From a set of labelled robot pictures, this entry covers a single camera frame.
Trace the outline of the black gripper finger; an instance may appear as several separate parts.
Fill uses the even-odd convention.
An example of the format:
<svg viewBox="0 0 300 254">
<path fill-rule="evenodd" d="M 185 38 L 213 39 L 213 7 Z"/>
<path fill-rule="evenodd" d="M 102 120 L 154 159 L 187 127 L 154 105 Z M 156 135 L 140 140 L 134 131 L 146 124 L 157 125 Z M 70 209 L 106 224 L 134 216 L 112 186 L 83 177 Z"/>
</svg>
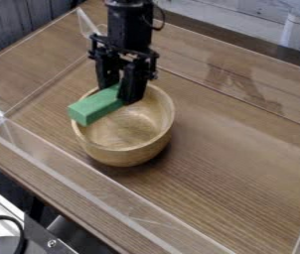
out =
<svg viewBox="0 0 300 254">
<path fill-rule="evenodd" d="M 148 63 L 129 63 L 124 69 L 124 78 L 117 97 L 125 105 L 140 101 L 144 97 L 148 84 Z"/>
<path fill-rule="evenodd" d="M 102 56 L 95 60 L 98 87 L 106 89 L 120 82 L 120 61 L 117 57 Z"/>
</svg>

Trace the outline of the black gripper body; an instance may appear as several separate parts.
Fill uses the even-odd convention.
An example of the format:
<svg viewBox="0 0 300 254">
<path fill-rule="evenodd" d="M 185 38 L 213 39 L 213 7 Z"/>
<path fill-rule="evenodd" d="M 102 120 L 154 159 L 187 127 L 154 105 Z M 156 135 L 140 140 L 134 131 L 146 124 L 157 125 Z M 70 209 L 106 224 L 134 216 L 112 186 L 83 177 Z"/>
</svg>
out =
<svg viewBox="0 0 300 254">
<path fill-rule="evenodd" d="M 148 63 L 148 80 L 157 78 L 157 60 L 160 54 L 150 48 L 152 35 L 149 33 L 130 34 L 128 36 L 90 36 L 91 48 L 89 57 L 95 61 L 98 57 L 117 57 L 120 61 L 120 79 L 121 72 L 128 64 L 133 62 Z"/>
</svg>

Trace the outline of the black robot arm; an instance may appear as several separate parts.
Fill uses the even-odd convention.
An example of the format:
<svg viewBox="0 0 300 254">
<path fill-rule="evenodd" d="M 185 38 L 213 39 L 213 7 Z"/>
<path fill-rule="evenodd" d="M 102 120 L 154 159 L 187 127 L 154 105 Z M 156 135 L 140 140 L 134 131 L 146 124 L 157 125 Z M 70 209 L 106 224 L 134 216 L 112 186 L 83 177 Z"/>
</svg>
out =
<svg viewBox="0 0 300 254">
<path fill-rule="evenodd" d="M 150 49 L 154 31 L 153 0 L 105 0 L 108 35 L 90 35 L 89 57 L 95 61 L 98 87 L 120 85 L 117 98 L 125 105 L 144 97 L 148 81 L 157 78 L 160 54 Z"/>
</svg>

